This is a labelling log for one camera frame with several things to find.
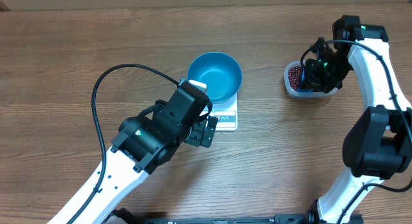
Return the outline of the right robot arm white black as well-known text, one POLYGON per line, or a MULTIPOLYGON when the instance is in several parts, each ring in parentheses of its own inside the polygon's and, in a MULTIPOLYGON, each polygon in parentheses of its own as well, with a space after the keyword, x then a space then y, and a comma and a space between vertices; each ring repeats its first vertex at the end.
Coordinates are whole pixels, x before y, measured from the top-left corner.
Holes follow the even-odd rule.
POLYGON ((330 41, 320 37, 309 47, 315 59, 301 57, 297 91, 327 95, 341 89, 354 71, 364 112, 344 139, 343 170, 328 192, 314 201, 305 223, 352 223, 352 212, 372 189, 411 189, 410 184, 398 189, 383 184, 411 162, 411 104, 391 66, 385 28, 343 15, 333 23, 332 36, 330 41))

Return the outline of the blue plastic scoop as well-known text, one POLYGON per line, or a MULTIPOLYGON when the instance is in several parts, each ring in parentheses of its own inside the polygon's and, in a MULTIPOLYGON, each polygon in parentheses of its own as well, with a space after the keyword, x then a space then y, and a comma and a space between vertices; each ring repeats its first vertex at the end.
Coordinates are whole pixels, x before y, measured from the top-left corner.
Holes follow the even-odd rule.
POLYGON ((310 80, 310 77, 307 77, 305 73, 302 73, 301 80, 298 86, 298 91, 299 92, 312 92, 312 82, 310 80))

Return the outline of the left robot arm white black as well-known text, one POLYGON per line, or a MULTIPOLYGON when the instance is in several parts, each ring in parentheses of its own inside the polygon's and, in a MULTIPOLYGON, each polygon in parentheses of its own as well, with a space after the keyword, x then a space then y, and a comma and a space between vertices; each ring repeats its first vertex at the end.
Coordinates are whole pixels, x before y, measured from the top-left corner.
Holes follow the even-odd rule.
POLYGON ((181 143, 209 147, 218 120, 203 111, 212 109, 206 91, 206 84, 182 79, 169 101, 124 120, 99 166, 51 223, 104 223, 181 143))

